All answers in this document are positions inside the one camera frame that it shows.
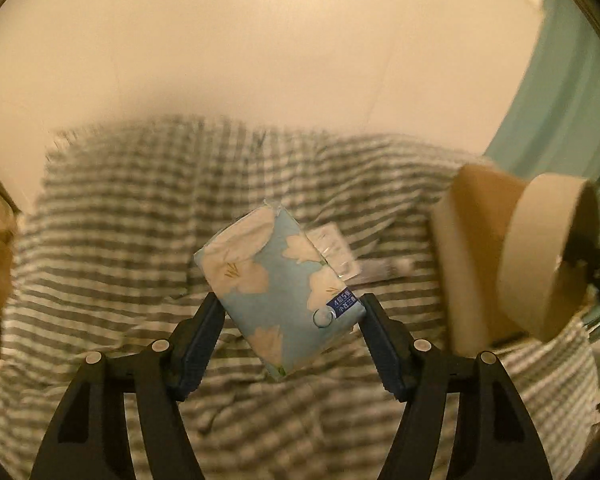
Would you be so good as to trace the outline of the grey white checked bedsheet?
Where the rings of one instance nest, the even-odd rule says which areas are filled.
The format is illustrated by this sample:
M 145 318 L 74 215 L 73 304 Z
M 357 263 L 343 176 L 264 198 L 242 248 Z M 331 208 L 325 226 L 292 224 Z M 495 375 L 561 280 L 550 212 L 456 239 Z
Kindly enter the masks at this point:
M 405 136 L 65 132 L 16 241 L 0 479 L 569 479 L 588 180 Z

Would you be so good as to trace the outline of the grey white tube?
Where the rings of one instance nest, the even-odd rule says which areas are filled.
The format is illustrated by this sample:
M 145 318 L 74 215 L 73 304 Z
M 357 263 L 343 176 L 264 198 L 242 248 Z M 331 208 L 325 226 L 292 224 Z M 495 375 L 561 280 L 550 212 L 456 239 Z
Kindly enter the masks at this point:
M 414 271 L 415 263 L 411 258 L 371 258 L 358 262 L 360 272 L 349 278 L 349 285 L 358 286 L 407 278 Z

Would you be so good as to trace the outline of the silver blister pack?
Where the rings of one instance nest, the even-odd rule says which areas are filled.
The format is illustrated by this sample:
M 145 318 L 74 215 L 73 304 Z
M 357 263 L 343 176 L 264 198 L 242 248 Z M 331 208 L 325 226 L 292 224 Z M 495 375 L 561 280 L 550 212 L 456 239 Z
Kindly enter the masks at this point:
M 335 222 L 310 229 L 306 236 L 343 281 L 360 274 L 358 260 Z

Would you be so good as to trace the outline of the teal curtain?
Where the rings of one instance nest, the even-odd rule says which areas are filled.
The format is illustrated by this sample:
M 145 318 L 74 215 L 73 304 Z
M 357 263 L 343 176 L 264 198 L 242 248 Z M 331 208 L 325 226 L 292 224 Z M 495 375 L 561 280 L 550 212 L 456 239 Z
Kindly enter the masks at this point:
M 600 38 L 573 0 L 543 0 L 543 10 L 531 61 L 486 157 L 521 178 L 585 177 L 600 198 Z

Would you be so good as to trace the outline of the blue floral tissue pack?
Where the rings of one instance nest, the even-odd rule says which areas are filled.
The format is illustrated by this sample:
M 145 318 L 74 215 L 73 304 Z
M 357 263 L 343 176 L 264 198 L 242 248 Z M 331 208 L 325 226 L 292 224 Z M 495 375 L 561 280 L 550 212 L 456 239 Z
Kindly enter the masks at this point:
M 212 292 L 270 375 L 314 360 L 365 308 L 279 205 L 263 204 L 194 255 Z

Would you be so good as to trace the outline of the brown cardboard box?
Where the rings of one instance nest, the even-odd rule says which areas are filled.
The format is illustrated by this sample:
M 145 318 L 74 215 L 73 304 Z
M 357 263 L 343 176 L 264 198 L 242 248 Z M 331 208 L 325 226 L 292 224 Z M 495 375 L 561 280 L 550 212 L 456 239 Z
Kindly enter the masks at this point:
M 526 186 L 501 170 L 466 164 L 431 208 L 449 345 L 459 356 L 473 358 L 524 336 L 498 306 L 496 278 L 508 225 Z

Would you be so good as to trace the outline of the beige tape roll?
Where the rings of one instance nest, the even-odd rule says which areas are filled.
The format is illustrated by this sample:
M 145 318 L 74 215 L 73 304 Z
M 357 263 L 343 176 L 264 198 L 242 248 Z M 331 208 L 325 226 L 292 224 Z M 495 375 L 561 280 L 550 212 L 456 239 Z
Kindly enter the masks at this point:
M 600 237 L 600 205 L 589 180 L 540 174 L 524 188 L 503 242 L 498 307 L 529 336 L 550 341 L 580 310 L 584 267 L 566 259 L 571 237 Z

